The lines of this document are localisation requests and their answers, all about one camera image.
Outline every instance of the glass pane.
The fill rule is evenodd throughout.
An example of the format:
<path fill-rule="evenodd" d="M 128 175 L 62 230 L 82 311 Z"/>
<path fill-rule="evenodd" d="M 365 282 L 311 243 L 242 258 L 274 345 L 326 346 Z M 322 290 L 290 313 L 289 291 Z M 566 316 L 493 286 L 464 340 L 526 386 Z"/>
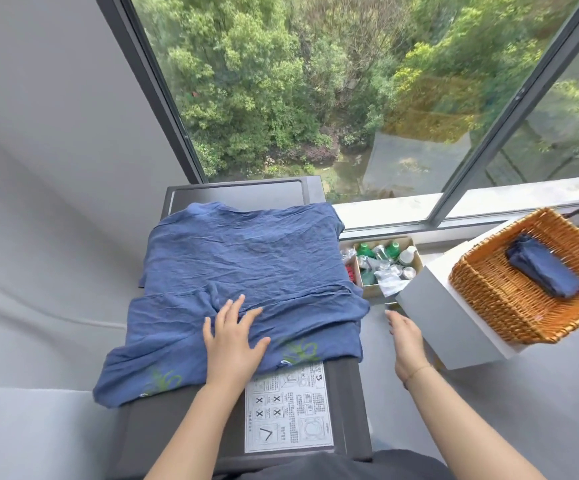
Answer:
<path fill-rule="evenodd" d="M 430 194 L 578 0 L 133 0 L 212 182 Z"/>
<path fill-rule="evenodd" d="M 470 186 L 449 217 L 579 202 L 579 53 Z"/>

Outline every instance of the forearm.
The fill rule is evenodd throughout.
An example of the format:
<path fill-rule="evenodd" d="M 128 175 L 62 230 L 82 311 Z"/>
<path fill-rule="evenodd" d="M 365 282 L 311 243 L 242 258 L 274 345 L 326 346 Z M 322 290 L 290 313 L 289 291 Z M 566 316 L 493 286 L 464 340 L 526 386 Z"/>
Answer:
<path fill-rule="evenodd" d="M 235 394 L 203 386 L 145 480 L 210 479 L 237 399 Z"/>
<path fill-rule="evenodd" d="M 545 480 L 436 370 L 418 371 L 407 386 L 458 480 Z"/>

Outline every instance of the instruction label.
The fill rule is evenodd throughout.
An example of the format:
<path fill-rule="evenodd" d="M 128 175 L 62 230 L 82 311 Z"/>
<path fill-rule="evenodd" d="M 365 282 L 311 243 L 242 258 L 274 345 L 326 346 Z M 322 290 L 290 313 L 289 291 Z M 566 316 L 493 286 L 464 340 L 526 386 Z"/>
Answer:
<path fill-rule="evenodd" d="M 282 369 L 245 387 L 245 453 L 333 446 L 322 362 Z"/>

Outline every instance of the bracelet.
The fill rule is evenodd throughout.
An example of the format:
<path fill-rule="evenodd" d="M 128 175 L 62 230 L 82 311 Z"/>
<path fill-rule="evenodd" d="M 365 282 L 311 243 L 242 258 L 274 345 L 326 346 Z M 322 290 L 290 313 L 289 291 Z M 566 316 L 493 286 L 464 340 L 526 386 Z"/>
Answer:
<path fill-rule="evenodd" d="M 419 367 L 418 369 L 416 369 L 415 371 L 413 371 L 413 372 L 410 374 L 410 376 L 403 381 L 403 387 L 404 387 L 406 390 L 409 390 L 409 388 L 407 387 L 407 382 L 409 382 L 418 372 L 420 372 L 420 371 L 423 370 L 423 369 L 427 369 L 428 367 L 433 367 L 433 366 L 432 366 L 431 364 L 427 364 L 427 365 L 423 365 L 422 367 Z"/>

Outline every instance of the red object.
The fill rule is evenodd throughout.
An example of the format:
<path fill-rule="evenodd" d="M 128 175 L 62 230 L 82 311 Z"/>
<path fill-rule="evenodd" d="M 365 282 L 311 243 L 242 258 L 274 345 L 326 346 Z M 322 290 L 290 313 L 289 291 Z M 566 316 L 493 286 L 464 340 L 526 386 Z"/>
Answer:
<path fill-rule="evenodd" d="M 347 274 L 349 274 L 349 279 L 352 283 L 356 284 L 356 277 L 354 276 L 354 269 L 350 264 L 346 264 L 345 268 L 347 268 Z"/>

